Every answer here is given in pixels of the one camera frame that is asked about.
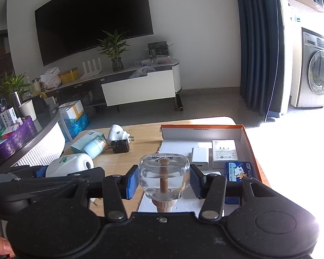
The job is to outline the white cube USB charger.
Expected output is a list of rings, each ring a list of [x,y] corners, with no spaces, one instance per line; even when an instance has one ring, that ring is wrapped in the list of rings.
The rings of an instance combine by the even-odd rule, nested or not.
[[[205,172],[204,175],[210,178],[210,177],[221,176],[222,174],[219,171],[214,171],[214,172]]]

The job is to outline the white slim USB charger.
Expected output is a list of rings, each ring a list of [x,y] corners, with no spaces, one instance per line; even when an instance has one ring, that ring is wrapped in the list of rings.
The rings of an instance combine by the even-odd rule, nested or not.
[[[208,170],[210,167],[209,149],[203,147],[193,147],[190,163],[196,165],[202,170]]]

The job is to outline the white power adapter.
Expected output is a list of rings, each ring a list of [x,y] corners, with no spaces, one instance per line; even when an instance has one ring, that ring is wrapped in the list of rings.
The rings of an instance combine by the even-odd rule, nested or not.
[[[212,141],[212,167],[224,169],[226,162],[238,161],[236,144],[234,140]]]

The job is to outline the white mosquito plug heater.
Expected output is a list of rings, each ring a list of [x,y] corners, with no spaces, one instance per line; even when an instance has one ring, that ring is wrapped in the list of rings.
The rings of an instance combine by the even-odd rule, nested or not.
[[[74,172],[90,170],[94,168],[92,158],[85,154],[69,154],[54,160],[49,166],[45,176],[48,177],[64,177]]]
[[[127,131],[125,131],[120,125],[114,124],[111,126],[107,142],[110,144],[113,141],[117,140],[127,140],[129,143],[134,141],[134,137],[130,135]]]

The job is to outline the black USB charger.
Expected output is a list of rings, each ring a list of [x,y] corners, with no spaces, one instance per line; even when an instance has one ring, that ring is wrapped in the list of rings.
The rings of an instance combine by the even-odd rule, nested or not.
[[[110,145],[115,154],[128,153],[130,150],[129,141],[127,139],[113,140]]]

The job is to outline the light blue toothpick jar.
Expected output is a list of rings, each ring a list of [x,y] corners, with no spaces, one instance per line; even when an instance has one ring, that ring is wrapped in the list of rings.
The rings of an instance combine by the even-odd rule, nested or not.
[[[102,136],[96,136],[93,140],[91,140],[84,146],[83,152],[94,159],[103,151],[105,151],[107,147],[108,144],[106,139]]]

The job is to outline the clear liquid refill bottle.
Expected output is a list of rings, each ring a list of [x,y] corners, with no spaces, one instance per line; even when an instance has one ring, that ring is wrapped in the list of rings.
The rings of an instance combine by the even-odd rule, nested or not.
[[[170,213],[190,183],[190,163],[181,154],[155,153],[139,161],[139,184],[157,212]]]

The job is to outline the teal white carton box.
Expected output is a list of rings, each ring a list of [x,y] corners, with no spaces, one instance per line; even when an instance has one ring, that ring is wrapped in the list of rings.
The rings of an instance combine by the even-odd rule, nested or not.
[[[94,130],[89,130],[80,139],[71,144],[71,150],[74,154],[82,153],[83,148],[97,136],[105,139],[105,135]]]

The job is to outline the orange white cardboard box tray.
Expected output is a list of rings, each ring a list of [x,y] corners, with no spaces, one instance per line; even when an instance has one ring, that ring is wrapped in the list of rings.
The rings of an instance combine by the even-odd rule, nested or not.
[[[233,163],[237,178],[243,177],[243,168],[251,165],[254,178],[268,184],[256,160],[243,125],[176,125],[162,124],[162,142],[159,153],[181,154],[204,174],[226,176],[226,165]]]

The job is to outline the purple storage tin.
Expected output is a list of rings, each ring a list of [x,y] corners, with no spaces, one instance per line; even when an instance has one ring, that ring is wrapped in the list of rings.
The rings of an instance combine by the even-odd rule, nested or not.
[[[23,124],[0,144],[0,161],[11,157],[37,134],[30,116],[23,119]]]

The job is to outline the yellow white cardboard box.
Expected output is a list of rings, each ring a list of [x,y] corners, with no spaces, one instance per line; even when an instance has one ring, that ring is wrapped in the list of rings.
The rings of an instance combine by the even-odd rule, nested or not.
[[[79,119],[79,117],[84,113],[84,108],[80,100],[67,102],[59,106],[61,116],[63,119]]]

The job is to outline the white paper cup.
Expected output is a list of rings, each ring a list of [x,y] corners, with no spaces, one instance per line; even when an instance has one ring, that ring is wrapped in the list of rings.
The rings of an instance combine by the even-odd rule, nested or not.
[[[37,119],[37,115],[35,113],[35,109],[33,105],[33,100],[31,99],[22,103],[19,106],[19,110],[23,117],[30,116],[32,121],[35,121]]]

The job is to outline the potted plant on side table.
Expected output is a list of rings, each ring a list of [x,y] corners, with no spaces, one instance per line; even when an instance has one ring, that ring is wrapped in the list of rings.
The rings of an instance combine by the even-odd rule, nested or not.
[[[4,77],[0,80],[0,99],[5,99],[9,104],[13,103],[12,94],[17,92],[21,99],[26,92],[30,91],[31,83],[25,82],[26,73],[15,73],[8,75],[5,73]]]

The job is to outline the black green display box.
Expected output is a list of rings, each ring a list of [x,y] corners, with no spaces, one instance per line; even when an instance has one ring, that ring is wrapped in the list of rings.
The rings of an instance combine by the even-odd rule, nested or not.
[[[169,55],[168,44],[166,41],[148,43],[149,56],[156,58],[161,55]]]

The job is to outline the silver washing machine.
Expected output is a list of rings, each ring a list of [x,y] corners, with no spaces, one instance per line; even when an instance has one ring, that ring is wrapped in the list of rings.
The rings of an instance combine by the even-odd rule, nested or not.
[[[302,27],[293,50],[290,104],[324,107],[324,36]]]

